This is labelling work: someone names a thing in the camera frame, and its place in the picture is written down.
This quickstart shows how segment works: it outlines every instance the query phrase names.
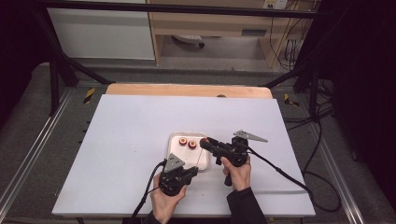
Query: cable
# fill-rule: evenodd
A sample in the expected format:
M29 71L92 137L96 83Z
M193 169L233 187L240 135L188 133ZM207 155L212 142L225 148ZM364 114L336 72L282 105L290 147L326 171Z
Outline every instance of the cable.
M304 19L303 21L305 21L305 24L303 24L303 22L301 22L302 32L301 32L300 40L299 40L299 42L297 44L297 49L300 47L301 43L303 42L303 39L304 39L304 36L305 36L305 31L306 31L306 26L310 22L310 20L306 20L306 19Z
M291 1L287 6L285 6L285 9L288 9L289 7L291 7L291 5L293 5L293 3L294 2L298 2L299 0L293 0L293 1Z
M288 60L288 56L289 56L289 54L287 54L288 48L289 48L289 42L290 42L290 40L288 40L288 43L286 44L286 49L285 49L285 60L286 61Z
M251 153L255 156L257 156L258 158L260 158L262 161L267 162L270 166L272 166L278 173L280 173L281 175L283 175L285 178L287 178L289 181L293 182L294 184L298 185L299 187L301 187L302 189L305 189L306 192L309 195L309 198L311 199L311 201L314 201L314 193L312 192L312 190L307 187L306 185L304 185L303 183L301 183L300 181L294 179L293 177L289 176L288 174L286 174L284 171L282 171L279 167L273 165L270 161L268 161L267 159L265 159L264 157L262 157L261 155L259 155L257 152L255 152L251 147L247 147Z
M316 153L318 151L318 146L320 145L320 141L321 141L321 138L322 138L322 127L321 127L320 119L322 119L322 118L324 118L324 117L326 117L326 116L328 116L329 114L332 113L332 107L326 108L326 109L324 109L322 111L320 111L320 109L324 105L329 104L329 103L330 103L329 101L325 102L325 103L321 104L318 107L318 110L317 110L318 126L319 126L318 141L317 141L317 144L315 145L315 148L314 148L313 152L311 153L311 155L310 155L310 157L308 159L308 162L305 164L304 169L302 170L302 174L303 174L303 177L305 177L305 175L312 175L312 176L324 181L326 184L328 184L332 188L332 190L334 191L334 193L335 193L335 195L337 197L337 205L334 208L325 208L325 207L323 207L322 205L316 203L313 200L312 200L312 204L314 206L316 206L317 208L323 210L323 211L336 212L336 211L338 211L341 208L342 204L341 204L341 197L340 197L337 189L335 188L335 186L330 181L326 180L324 177L322 177L322 176L320 176L318 174L315 174L313 172L307 171L309 164L311 163L311 161L313 160L314 156L316 155ZM306 123L309 123L309 122L313 121L313 118L312 117L308 117L308 118L302 118L302 119L286 119L286 121L287 122L301 122L302 124L293 127L293 128L296 128L296 127L299 127L301 125L304 125Z
M279 65L284 68L285 70L288 70L288 68L286 68L285 66L287 66L286 64L283 64L279 58L276 55L276 52L274 50L274 47L272 46L272 30L273 30L273 26L274 26L274 17L271 18L271 29L270 29L270 47L272 52L275 54L276 60L279 62Z
M323 119L323 118L329 116L330 114L332 114L332 112L333 112L333 108L332 107L326 108L326 109L322 110L318 114L318 118L319 119ZM300 123L300 124L298 124L296 126L293 126L293 127L287 129L287 131L290 131L290 130L296 129L298 127L301 127L301 126L303 126L303 125L305 125L305 124L307 124L309 122L314 121L314 117L296 118L296 119L283 118L283 120L284 120L285 123Z
M132 214L132 216L129 218L128 224L132 224L132 221L134 220L134 218L136 218L137 213L140 211L140 209L142 208L143 204L146 202L146 199L147 199L149 193L152 192L153 190L155 190L155 189L152 189L151 191L149 191L149 187L150 187L150 185L151 185L152 178L154 177L155 173L157 172L157 169L158 169L160 166L165 166L165 164L166 164L166 160L163 160L162 162L158 163L158 164L155 166L155 168L154 168L154 170L152 171L151 176L150 176L150 178L149 178L149 180L148 180L148 185L147 185L147 187L146 187L145 193L143 194L143 198L142 198L142 200L140 201L139 205L138 205L138 206L136 207L136 209L134 210L134 213Z
M294 46L294 49L293 49L293 59L292 59L292 61L293 61L293 68L294 68L294 65L296 64L296 51L297 51L297 40L293 40L293 46Z
M151 193L152 191L158 189L159 187L155 188L155 189L151 189L148 193Z
M314 5L313 5L312 8L310 9L311 11L315 10L315 8L317 7L317 1L318 1L318 0L314 0Z

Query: electrical cord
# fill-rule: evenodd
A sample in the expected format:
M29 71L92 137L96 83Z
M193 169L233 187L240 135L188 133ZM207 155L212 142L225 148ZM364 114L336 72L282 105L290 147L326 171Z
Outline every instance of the electrical cord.
M157 189L157 188L155 188L155 189L152 189L152 190L149 191L149 187L151 186L152 178L154 177L155 173L157 172L157 169L158 169L160 166L165 166L165 164L166 164L166 160L163 160L162 162L158 163L158 164L155 166L155 168L154 168L154 170L152 171L151 176L150 176L150 178L149 178L149 180L148 180L148 185L146 186L146 190L145 190L145 193L143 194L143 198L142 198L142 200L140 201L139 205L138 205L138 206L136 207L136 209L134 210L134 213L132 214L132 216L129 218L128 224L132 224L134 218L136 218L136 216L137 216L137 213L139 213L140 209L143 207L143 204L146 202L146 199L147 199L149 193L152 192L153 190Z
M272 45L272 32L273 32L273 27L274 27L274 17L271 18L270 47L271 47L272 52L275 54L276 60L279 62L279 65L280 65L283 69L288 70L288 68L285 67L285 66L287 66L287 65L286 65L286 64L283 64L283 63L280 61L279 57L277 57L277 54L276 54L276 52L275 52L275 50L274 50L274 47L273 47L273 45Z
M305 164L304 169L302 170L302 175L303 175L303 177L305 177L305 175L312 175L312 176L314 176L314 177L316 177L316 178L318 178L318 179L324 181L326 184L328 184L328 185L332 188L332 190L334 191L334 193L335 193L335 195L336 195L336 197L337 197L337 205L336 205L334 208L325 208L325 207L323 207L322 205L316 203L314 200L312 200L312 204L313 204L314 206L316 206L317 208L323 210L323 211L326 211L326 212L336 212L336 211L338 211L338 210L341 208L342 204L341 204L341 197L340 197L338 191L336 190L335 186L334 186L330 181L328 181L327 179L325 179L324 177L322 177L322 176L320 176L320 175L318 175L318 174L315 174L315 173L313 173L313 172L307 171L309 164L311 163L311 161L313 160L314 156L316 155L316 153L317 153L317 151L318 151L318 146L320 145L320 140L321 140L321 138L322 138L322 127L321 127L320 120L323 119L324 117L327 117L328 115L330 115L330 114L332 113L332 107L328 107L328 108L323 109L323 110L320 110L320 109L321 109L324 105L329 104L329 103L330 103L329 101L328 101L328 102L325 102L325 103L321 104L321 105L318 107L318 109L317 109L318 126L319 126L318 141L317 141L317 144L315 145L315 148L314 148L313 152L311 153L311 155L310 155L310 157L309 157L309 159L308 159L308 162ZM304 124L306 124L306 123L309 123L309 122L311 122L311 121L314 121L312 116L311 116L311 117L308 117L308 118L301 118L301 119L284 119L284 120L285 120L285 123L287 123L287 122L290 122L290 123L298 123L298 122L301 122L301 124L299 124L299 125L297 125L297 126L294 126L294 127L290 128L290 129L288 129L288 131L291 130L291 129L300 127L300 126L302 126L302 125L304 125Z
M270 161L268 161L267 159L265 159L264 157L262 157L261 155L259 155L256 151L254 151L251 147L247 147L251 154L257 156L258 158L260 158L262 161L267 162L270 166L272 166L278 173L280 173L281 175L283 175L285 178L287 178L289 181L293 182L294 184L298 185L299 187L301 187L302 189L305 189L306 192L309 195L309 198L311 199L311 201L314 201L314 194L312 193L312 190L307 187L306 185L304 185L303 183L301 183L300 181L294 179L293 177L291 177L290 175L286 174L284 171L282 171L282 169L280 169L279 167L273 165Z
M308 24L310 21L311 21L311 20L304 19L304 20L301 22L302 32L301 32L300 40L298 41L298 44L297 44L297 47L296 47L297 49L300 47L301 43L303 42L303 39L304 39L304 36L305 36L305 32L306 32L306 26L307 26L307 24Z
M318 110L317 110L317 117L319 116L319 112L320 112L321 107L324 106L324 105L326 105L327 103L329 103L329 102L326 102L326 103L324 103L324 104L321 104L321 105L318 107ZM305 167L304 167L304 169L302 170L302 174L303 174L303 177L305 177L305 175L312 175L312 176L314 176L314 177L316 177L316 178L319 178L319 179L321 179L322 181L324 181L325 183L327 183L327 184L332 188L332 190L335 192L335 195L336 195L336 197L337 197L337 205L335 206L335 208L325 208L325 207L323 207L322 205L320 205L320 204L318 204L318 203L316 203L316 202L314 202L314 201L312 201L312 203L314 204L314 206L318 207L319 209L321 209L321 210L323 210L323 211L326 211L326 212L336 212L336 211L338 211L338 210L341 208L341 206L342 206L342 204L341 204L341 197L340 197L340 195L339 195L337 189L334 187L334 185L333 185L330 181L328 181L327 179L325 179L325 178L322 177L321 175L318 175L318 174L315 174L315 173L313 173L313 172L307 171L309 164L311 163L311 161L313 160L313 158L315 157L315 155L316 155L316 153L317 153L317 151L318 151L318 147L319 147L320 141L321 141L321 139L322 139L322 127L321 127L320 119L318 119L318 126L319 126L318 141L317 141L317 144L315 145L315 148L314 148L313 152L311 153L311 156L310 156L309 159L308 159L308 162L305 164Z
M293 1L291 1L287 6L285 6L285 9L288 9L289 7L291 7L291 5L293 5L293 3L294 2L298 2L299 0L293 0Z

